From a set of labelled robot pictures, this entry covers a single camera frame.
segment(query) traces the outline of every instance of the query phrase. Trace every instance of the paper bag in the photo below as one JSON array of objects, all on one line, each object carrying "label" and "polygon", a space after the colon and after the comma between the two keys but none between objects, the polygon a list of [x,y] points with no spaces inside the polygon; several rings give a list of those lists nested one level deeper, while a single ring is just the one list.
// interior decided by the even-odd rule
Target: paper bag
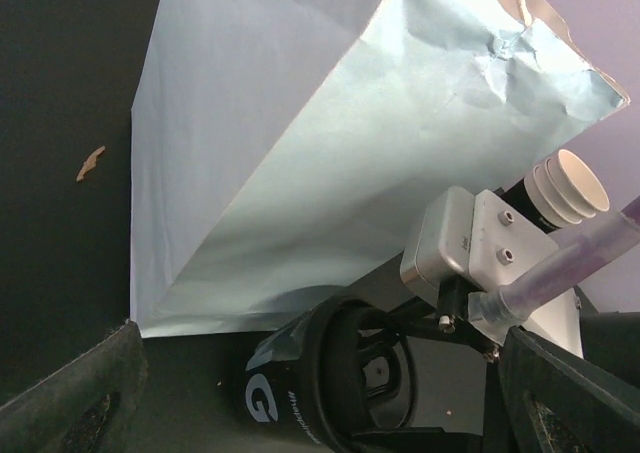
[{"label": "paper bag", "polygon": [[161,0],[132,317],[147,337],[279,327],[399,253],[449,186],[515,180],[626,101],[544,0]]}]

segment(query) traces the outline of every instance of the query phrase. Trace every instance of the gatorade logo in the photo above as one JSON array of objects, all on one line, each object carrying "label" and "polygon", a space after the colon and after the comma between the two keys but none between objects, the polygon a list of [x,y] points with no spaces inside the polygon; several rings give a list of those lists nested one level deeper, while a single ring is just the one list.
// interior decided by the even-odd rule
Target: gatorade logo
[{"label": "gatorade logo", "polygon": [[[260,391],[267,399],[267,408],[265,409],[262,400],[253,401],[253,395],[256,391]],[[271,391],[271,385],[269,381],[262,374],[257,374],[251,377],[249,383],[247,383],[247,389],[244,392],[244,399],[247,403],[247,409],[254,420],[258,423],[270,423],[271,421],[278,421],[278,408],[276,406],[276,399],[273,397],[273,391]]]}]

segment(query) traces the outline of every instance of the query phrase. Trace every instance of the bolt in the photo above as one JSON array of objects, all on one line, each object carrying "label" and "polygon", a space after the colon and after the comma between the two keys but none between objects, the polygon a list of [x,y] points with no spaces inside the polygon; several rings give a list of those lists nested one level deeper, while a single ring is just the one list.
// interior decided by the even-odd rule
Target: bolt
[{"label": "bolt", "polygon": [[513,253],[508,248],[502,248],[497,252],[498,261],[503,265],[509,265],[513,263]]},{"label": "bolt", "polygon": [[485,359],[487,363],[495,363],[500,360],[500,350],[497,346],[493,347],[493,350],[486,351],[482,357]]},{"label": "bolt", "polygon": [[454,331],[456,331],[453,318],[447,315],[443,315],[440,317],[440,319],[438,320],[438,328],[445,333],[453,333]]},{"label": "bolt", "polygon": [[500,220],[500,223],[502,223],[504,226],[509,226],[513,224],[514,221],[516,221],[513,213],[511,213],[509,210],[504,210],[498,213],[498,220]]}]

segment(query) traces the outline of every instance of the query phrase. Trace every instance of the brown leaf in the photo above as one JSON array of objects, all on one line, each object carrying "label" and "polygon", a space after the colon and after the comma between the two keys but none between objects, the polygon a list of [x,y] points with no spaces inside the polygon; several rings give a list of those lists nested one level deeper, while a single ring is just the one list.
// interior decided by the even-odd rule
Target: brown leaf
[{"label": "brown leaf", "polygon": [[80,182],[80,181],[84,180],[84,175],[87,173],[87,171],[93,170],[96,167],[96,163],[98,161],[98,157],[106,149],[107,149],[106,146],[101,146],[100,148],[98,148],[96,151],[94,151],[93,153],[91,153],[89,155],[89,157],[82,164],[82,168],[80,168],[80,172],[78,173],[78,176],[76,177],[76,181],[77,182]]}]

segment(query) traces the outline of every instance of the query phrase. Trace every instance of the purple tube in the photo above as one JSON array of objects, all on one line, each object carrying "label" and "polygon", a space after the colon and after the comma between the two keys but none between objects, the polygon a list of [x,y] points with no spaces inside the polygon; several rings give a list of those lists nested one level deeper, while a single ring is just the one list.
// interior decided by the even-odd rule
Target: purple tube
[{"label": "purple tube", "polygon": [[611,212],[598,229],[574,237],[510,285],[469,297],[469,319],[502,343],[509,327],[585,280],[640,243],[640,197]]}]

